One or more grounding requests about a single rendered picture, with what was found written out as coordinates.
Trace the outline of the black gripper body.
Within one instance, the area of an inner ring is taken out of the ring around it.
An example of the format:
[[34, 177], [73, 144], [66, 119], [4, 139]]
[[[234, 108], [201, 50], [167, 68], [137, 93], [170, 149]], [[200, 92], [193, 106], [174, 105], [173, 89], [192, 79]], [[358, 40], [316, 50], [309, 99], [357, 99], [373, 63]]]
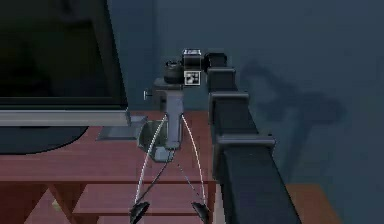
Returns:
[[183, 65], [180, 61], [168, 61], [164, 66], [164, 76], [156, 78], [151, 89], [144, 91], [144, 98], [152, 97], [159, 110], [167, 116], [167, 140], [159, 147], [156, 155], [161, 159], [173, 159], [174, 152], [182, 142], [181, 115], [184, 112]]

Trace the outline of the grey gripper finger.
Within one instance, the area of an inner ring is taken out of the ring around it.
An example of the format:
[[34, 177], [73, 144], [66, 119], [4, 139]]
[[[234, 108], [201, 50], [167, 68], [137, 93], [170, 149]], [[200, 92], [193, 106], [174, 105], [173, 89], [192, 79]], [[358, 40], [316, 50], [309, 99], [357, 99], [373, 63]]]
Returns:
[[[143, 198], [149, 192], [149, 190], [154, 186], [154, 184], [157, 182], [157, 180], [161, 176], [163, 170], [166, 168], [166, 166], [168, 164], [168, 157], [165, 157], [164, 159], [161, 159], [159, 156], [156, 155], [156, 153], [154, 155], [151, 154], [152, 147], [154, 146], [156, 137], [157, 137], [157, 135], [158, 135], [162, 125], [164, 123], [166, 123], [167, 116], [164, 115], [163, 118], [160, 121], [161, 121], [161, 124], [158, 126], [158, 129], [157, 129], [157, 131], [156, 131], [156, 133], [155, 133], [155, 135], [153, 137], [153, 140], [152, 140], [152, 142], [151, 142], [151, 144], [149, 146], [149, 149], [146, 152], [144, 163], [143, 163], [143, 166], [141, 168], [141, 173], [140, 173], [140, 177], [139, 177], [139, 181], [138, 181], [137, 189], [136, 189], [136, 196], [135, 196], [135, 200], [134, 200], [134, 205], [132, 206], [132, 208], [130, 210], [130, 224], [137, 224], [140, 221], [140, 219], [144, 216], [145, 212], [147, 211], [147, 209], [150, 206], [150, 203], [149, 202], [143, 202]], [[165, 165], [159, 171], [159, 173], [153, 179], [153, 181], [150, 183], [150, 186], [144, 192], [141, 192], [141, 188], [142, 188], [142, 186], [144, 184], [145, 171], [146, 171], [146, 168], [147, 168], [147, 165], [148, 165], [148, 162], [149, 162], [150, 158], [152, 158], [154, 161], [164, 162]]]
[[195, 194], [195, 199], [191, 202], [192, 208], [200, 218], [202, 224], [209, 224], [210, 209], [207, 205], [207, 194], [204, 182], [204, 172], [201, 167], [200, 153], [191, 127], [184, 115], [181, 115], [181, 130], [186, 131], [187, 135], [187, 141], [182, 141], [181, 143], [181, 150], [186, 150], [186, 153], [182, 153], [182, 158], [177, 163], [177, 167], [184, 176], [188, 186]]

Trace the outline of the grey bowl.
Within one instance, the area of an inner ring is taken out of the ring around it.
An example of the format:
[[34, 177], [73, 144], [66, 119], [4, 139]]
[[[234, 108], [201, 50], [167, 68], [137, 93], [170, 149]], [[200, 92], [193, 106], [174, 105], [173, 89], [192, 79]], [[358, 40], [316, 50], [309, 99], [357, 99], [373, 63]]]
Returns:
[[[147, 121], [139, 134], [137, 144], [140, 149], [147, 152], [149, 146], [153, 140], [153, 137], [161, 124], [160, 120], [149, 120]], [[164, 147], [167, 140], [167, 123], [164, 123], [156, 137], [154, 146], [152, 147], [151, 154], [154, 155], [159, 147]]]

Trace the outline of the grey flat slab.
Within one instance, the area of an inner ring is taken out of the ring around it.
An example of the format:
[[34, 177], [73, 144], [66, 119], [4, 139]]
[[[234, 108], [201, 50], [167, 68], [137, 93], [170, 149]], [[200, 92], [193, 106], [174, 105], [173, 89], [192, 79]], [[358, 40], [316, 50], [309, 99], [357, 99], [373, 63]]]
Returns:
[[147, 117], [143, 115], [133, 115], [128, 117], [124, 125], [103, 126], [97, 140], [136, 140], [140, 131], [147, 122]]

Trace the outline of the red-brown wooden table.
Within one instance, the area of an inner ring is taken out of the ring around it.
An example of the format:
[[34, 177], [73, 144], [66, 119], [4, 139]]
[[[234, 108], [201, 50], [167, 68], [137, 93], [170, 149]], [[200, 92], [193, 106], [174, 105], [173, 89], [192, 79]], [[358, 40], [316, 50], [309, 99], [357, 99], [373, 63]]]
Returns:
[[[209, 224], [216, 224], [208, 115], [190, 111], [185, 117], [200, 153]], [[91, 127], [50, 152], [0, 156], [0, 224], [129, 224], [145, 154], [132, 141], [98, 141], [99, 132]], [[138, 224], [202, 224], [191, 206], [195, 194], [177, 167], [182, 153], [146, 195], [150, 207]]]

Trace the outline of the black television set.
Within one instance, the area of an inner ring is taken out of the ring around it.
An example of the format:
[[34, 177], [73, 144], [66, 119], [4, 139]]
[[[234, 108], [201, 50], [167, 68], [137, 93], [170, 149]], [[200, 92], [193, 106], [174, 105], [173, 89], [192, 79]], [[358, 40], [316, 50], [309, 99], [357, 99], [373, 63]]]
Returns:
[[0, 0], [0, 155], [129, 122], [107, 0]]

